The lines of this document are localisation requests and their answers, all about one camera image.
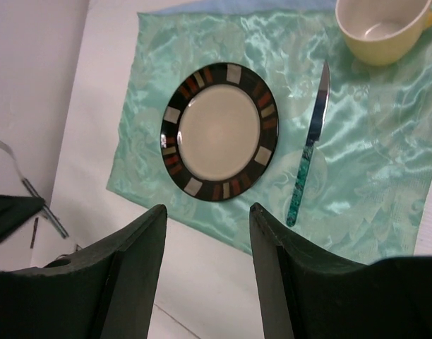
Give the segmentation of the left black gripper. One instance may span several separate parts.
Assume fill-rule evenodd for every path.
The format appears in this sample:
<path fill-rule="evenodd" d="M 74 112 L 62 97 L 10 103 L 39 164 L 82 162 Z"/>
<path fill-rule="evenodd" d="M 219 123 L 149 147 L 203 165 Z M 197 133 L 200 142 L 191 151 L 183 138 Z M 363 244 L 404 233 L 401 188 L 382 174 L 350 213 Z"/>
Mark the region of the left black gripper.
<path fill-rule="evenodd" d="M 0 194 L 0 244 L 9 238 L 44 206 L 44 199 Z"/>

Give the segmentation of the dark rimmed cream plate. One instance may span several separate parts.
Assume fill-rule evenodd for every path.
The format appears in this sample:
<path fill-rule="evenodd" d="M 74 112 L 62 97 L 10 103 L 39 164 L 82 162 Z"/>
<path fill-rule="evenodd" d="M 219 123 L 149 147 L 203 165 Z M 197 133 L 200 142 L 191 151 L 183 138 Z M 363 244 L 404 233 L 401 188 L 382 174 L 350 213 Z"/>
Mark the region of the dark rimmed cream plate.
<path fill-rule="evenodd" d="M 194 71 L 170 97 L 160 129 L 162 161 L 186 194 L 219 202 L 248 191 L 265 173 L 279 136 L 266 82 L 229 62 Z"/>

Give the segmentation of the yellow cup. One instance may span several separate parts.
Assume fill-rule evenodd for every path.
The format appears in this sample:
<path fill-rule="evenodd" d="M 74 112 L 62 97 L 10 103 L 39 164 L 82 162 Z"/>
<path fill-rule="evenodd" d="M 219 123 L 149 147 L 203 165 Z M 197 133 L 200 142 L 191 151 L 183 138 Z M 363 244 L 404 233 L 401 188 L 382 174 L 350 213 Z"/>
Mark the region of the yellow cup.
<path fill-rule="evenodd" d="M 339 0 L 335 18 L 351 53 L 370 66 L 401 59 L 432 26 L 432 1 Z"/>

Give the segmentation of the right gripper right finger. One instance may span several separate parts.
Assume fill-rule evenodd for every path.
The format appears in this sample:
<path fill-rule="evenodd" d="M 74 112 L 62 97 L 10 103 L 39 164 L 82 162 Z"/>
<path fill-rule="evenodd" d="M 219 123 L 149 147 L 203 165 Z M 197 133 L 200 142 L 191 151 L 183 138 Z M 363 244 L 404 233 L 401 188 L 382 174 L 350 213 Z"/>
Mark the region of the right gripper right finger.
<path fill-rule="evenodd" d="M 432 338 L 432 256 L 350 261 L 258 203 L 249 223 L 266 338 Z"/>

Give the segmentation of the silver table knife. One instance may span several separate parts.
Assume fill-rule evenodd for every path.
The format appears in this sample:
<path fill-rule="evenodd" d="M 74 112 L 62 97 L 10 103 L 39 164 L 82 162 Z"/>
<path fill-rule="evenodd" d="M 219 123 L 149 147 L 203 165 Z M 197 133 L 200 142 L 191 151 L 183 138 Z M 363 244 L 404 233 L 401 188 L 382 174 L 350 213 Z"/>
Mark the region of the silver table knife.
<path fill-rule="evenodd" d="M 291 201 L 286 216 L 286 225 L 293 227 L 296 224 L 301 201 L 304 195 L 307 176 L 311 166 L 314 146 L 319 141 L 323 129 L 325 114 L 328 107 L 328 98 L 330 94 L 330 67 L 327 61 L 324 61 L 323 70 L 320 76 L 316 101 L 306 136 L 304 148 L 302 150 L 299 168 L 294 183 Z"/>

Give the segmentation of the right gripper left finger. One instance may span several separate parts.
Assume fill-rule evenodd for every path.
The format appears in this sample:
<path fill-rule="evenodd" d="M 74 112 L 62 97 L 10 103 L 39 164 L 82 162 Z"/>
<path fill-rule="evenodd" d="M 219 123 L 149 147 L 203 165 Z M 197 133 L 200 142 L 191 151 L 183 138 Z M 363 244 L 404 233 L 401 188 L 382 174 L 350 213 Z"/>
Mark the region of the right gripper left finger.
<path fill-rule="evenodd" d="M 146 338 L 167 209 L 44 268 L 0 271 L 0 338 Z"/>

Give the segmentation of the fork with teal handle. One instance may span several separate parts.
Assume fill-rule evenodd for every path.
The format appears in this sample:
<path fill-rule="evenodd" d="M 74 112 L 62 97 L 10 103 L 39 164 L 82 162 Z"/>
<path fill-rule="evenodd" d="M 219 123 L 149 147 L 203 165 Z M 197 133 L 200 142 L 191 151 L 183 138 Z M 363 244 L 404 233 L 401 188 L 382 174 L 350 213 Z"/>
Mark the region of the fork with teal handle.
<path fill-rule="evenodd" d="M 27 189 L 27 191 L 35 198 L 39 198 L 43 202 L 42 206 L 42 213 L 43 216 L 50 221 L 50 223 L 54 226 L 55 230 L 61 235 L 63 239 L 69 238 L 69 233 L 66 231 L 64 226 L 60 223 L 59 219 L 53 212 L 50 210 L 49 206 L 47 205 L 46 201 L 38 194 L 38 192 L 35 190 L 34 186 L 30 183 L 30 181 L 22 177 L 21 182 L 23 186 Z"/>

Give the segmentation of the green patterned cloth napkin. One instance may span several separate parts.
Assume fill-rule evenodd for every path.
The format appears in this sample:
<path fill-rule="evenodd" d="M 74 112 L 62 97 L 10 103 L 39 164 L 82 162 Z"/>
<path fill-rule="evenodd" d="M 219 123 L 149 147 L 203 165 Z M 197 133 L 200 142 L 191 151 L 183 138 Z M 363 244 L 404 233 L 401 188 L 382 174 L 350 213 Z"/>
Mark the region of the green patterned cloth napkin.
<path fill-rule="evenodd" d="M 257 72 L 279 108 L 277 150 L 239 197 L 191 198 L 160 156 L 162 115 L 187 75 L 215 61 Z M 339 256 L 372 263 L 413 253 L 432 180 L 432 28 L 385 68 L 359 62 L 329 11 L 244 15 L 142 13 L 108 190 L 238 250 L 251 250 L 248 214 L 287 214 L 322 63 L 330 96 L 295 231 Z"/>

